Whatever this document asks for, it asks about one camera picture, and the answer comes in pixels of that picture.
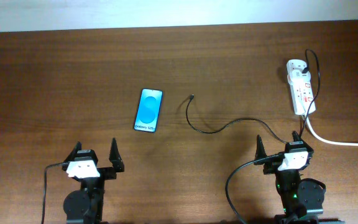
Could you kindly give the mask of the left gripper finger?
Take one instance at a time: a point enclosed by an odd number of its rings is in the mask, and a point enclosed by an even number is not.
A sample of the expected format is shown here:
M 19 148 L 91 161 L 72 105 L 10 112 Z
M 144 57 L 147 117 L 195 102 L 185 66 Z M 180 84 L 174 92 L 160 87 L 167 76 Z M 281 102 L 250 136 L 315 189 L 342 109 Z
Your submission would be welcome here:
M 109 161 L 111 162 L 115 172 L 124 172 L 124 162 L 118 151 L 116 138 L 112 139 Z
M 73 150 L 71 151 L 71 153 L 69 153 L 69 155 L 67 156 L 67 158 L 64 160 L 64 163 L 74 161 L 77 152 L 80 151 L 81 148 L 82 148 L 81 143 L 80 143 L 80 142 L 77 142 L 76 145 L 74 146 Z

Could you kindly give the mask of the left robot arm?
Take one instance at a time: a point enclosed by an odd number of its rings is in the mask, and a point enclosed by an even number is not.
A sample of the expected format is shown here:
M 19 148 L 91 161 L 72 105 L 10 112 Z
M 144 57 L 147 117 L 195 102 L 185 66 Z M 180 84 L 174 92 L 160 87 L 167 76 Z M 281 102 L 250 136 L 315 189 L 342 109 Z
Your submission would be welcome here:
M 118 173 L 124 172 L 116 139 L 112 139 L 109 161 L 109 167 L 97 167 L 95 151 L 83 150 L 80 142 L 64 160 L 62 170 L 80 183 L 80 189 L 68 194 L 63 202 L 67 223 L 101 223 L 105 181 L 114 180 Z

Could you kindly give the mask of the blue screen Galaxy smartphone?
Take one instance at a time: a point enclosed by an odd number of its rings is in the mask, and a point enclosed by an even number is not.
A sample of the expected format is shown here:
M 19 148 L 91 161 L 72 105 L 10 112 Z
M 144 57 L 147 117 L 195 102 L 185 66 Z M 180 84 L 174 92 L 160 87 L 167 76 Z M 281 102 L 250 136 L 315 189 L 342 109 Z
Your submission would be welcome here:
M 162 99 L 162 90 L 142 89 L 134 121 L 136 131 L 156 132 Z

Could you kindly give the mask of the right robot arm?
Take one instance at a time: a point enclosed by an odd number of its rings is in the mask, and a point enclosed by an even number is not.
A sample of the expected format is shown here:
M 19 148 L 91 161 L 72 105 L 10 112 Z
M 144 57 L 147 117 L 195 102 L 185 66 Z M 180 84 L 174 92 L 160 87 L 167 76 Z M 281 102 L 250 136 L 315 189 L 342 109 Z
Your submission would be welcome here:
M 300 172 L 308 167 L 314 150 L 294 131 L 293 141 L 283 152 L 268 156 L 262 138 L 257 136 L 254 163 L 262 165 L 265 175 L 275 176 L 275 187 L 283 205 L 283 215 L 275 215 L 275 223 L 318 223 L 323 213 L 326 186 L 315 179 L 302 179 Z

